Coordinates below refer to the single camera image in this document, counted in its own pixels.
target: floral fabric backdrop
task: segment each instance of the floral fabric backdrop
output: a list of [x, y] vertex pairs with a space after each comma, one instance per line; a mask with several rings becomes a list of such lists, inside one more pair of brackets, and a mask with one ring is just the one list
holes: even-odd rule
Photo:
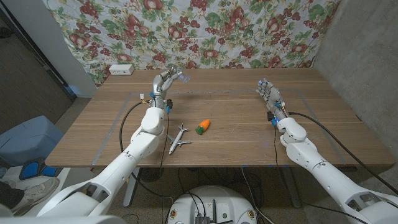
[[43, 0], [100, 86], [135, 69], [309, 67], [340, 0]]

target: black connector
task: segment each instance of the black connector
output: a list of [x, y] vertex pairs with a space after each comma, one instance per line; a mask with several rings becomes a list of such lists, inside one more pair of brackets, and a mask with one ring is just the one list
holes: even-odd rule
[[173, 109], [173, 102], [172, 102], [172, 99], [168, 99], [168, 100], [166, 101], [166, 106], [168, 106], [170, 109]]
[[268, 111], [267, 113], [267, 119], [268, 121], [272, 121], [275, 118], [274, 114], [272, 114], [271, 111]]

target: white power strip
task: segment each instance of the white power strip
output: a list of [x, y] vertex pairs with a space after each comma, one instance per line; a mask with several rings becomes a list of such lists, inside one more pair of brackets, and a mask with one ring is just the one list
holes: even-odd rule
[[131, 75], [134, 67], [132, 65], [112, 65], [109, 71], [112, 75]]

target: toy airplane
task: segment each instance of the toy airplane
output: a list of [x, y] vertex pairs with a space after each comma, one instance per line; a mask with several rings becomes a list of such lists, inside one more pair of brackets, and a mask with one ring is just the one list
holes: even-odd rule
[[186, 143], [191, 143], [191, 141], [181, 141], [181, 136], [182, 133], [184, 131], [188, 131], [188, 128], [182, 128], [183, 124], [181, 124], [181, 126], [179, 126], [180, 128], [180, 132], [178, 133], [176, 138], [173, 138], [170, 135], [167, 135], [167, 137], [170, 139], [170, 141], [172, 142], [172, 147], [170, 147], [170, 151], [169, 151], [169, 155], [171, 155], [171, 153], [174, 152], [174, 149], [177, 147], [177, 145], [179, 145], [181, 147], [182, 144], [186, 144]]

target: gray wall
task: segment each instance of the gray wall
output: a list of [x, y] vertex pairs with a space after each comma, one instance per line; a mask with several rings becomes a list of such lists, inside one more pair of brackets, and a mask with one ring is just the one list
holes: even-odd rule
[[314, 68], [398, 158], [398, 2], [342, 0]]
[[3, 0], [59, 74], [79, 97], [93, 97], [97, 91], [81, 63], [69, 51], [62, 31], [42, 0]]

